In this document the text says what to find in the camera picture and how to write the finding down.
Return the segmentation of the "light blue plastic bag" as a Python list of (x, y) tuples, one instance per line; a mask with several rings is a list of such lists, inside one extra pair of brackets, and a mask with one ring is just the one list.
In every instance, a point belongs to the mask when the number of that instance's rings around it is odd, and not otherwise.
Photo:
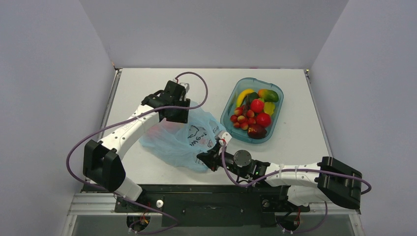
[(163, 120), (139, 138), (151, 154), (174, 167), (204, 173), (209, 168), (197, 158), (215, 146), (215, 138), (226, 128), (202, 108), (189, 110), (188, 123)]

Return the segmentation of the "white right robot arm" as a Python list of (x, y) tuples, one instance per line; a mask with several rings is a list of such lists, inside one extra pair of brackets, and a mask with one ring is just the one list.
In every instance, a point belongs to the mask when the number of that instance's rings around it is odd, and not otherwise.
[(198, 154), (197, 159), (212, 171), (222, 167), (232, 183), (242, 188), (286, 187), (277, 197), (284, 210), (327, 201), (357, 210), (364, 194), (362, 173), (329, 156), (318, 163), (284, 165), (254, 160), (246, 150), (230, 154), (216, 147)]

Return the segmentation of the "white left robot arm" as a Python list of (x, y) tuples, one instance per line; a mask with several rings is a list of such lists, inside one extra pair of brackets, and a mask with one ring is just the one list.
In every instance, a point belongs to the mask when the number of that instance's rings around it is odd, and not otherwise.
[(109, 192), (127, 198), (134, 211), (146, 207), (143, 189), (126, 176), (122, 159), (150, 128), (162, 120), (186, 123), (190, 99), (188, 83), (168, 81), (163, 90), (146, 96), (127, 123), (99, 141), (90, 140), (84, 147), (83, 174)]

